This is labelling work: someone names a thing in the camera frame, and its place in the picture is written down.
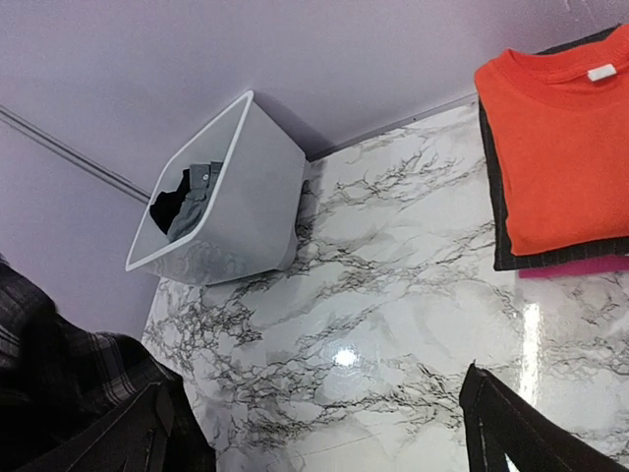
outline clothing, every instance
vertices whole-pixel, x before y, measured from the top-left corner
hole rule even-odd
[[[190,166],[190,191],[166,233],[171,243],[183,238],[197,227],[209,205],[222,167],[221,162]]]
[[[551,423],[490,372],[474,364],[459,395],[470,472],[627,472]]]
[[[556,278],[592,275],[605,272],[626,272],[629,270],[629,258],[605,256],[603,258],[573,261],[562,265],[520,270],[520,278]]]
[[[588,70],[619,73],[592,82]],[[561,53],[505,51],[476,73],[514,255],[629,235],[629,26]]]
[[[541,54],[554,54],[555,52],[571,49],[580,44],[600,41],[608,37],[614,28],[604,29],[600,32],[586,36],[577,41],[568,42],[552,47]],[[493,268],[495,270],[514,270],[519,268],[532,268],[544,266],[556,266],[570,261],[579,261],[611,254],[629,253],[629,238],[614,238],[602,241],[592,241],[584,244],[570,246],[554,251],[544,252],[539,255],[514,256],[511,253],[511,240],[506,230],[508,216],[506,202],[504,200],[504,187],[502,175],[498,164],[498,157],[493,141],[493,134],[487,121],[483,103],[479,103],[479,118],[481,136],[485,149],[487,175],[489,179],[489,195],[495,221],[495,253]]]
[[[168,234],[173,219],[181,210],[181,205],[190,192],[190,169],[184,170],[182,174],[177,190],[175,192],[161,192],[148,209],[150,217],[164,234]]]
[[[215,471],[180,376],[131,337],[68,323],[45,293],[0,264],[0,470],[57,447],[153,383],[167,385],[174,409],[163,470]]]

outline stack of folded clothes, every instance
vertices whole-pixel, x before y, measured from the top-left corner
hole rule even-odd
[[[620,26],[476,73],[495,270],[629,269],[628,72]]]

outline white wall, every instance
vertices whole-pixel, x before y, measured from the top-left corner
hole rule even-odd
[[[75,325],[141,336],[157,278],[124,267],[142,212],[0,124],[0,253]]]
[[[0,103],[151,189],[252,88],[308,153],[459,98],[505,47],[629,20],[627,0],[0,2]]]

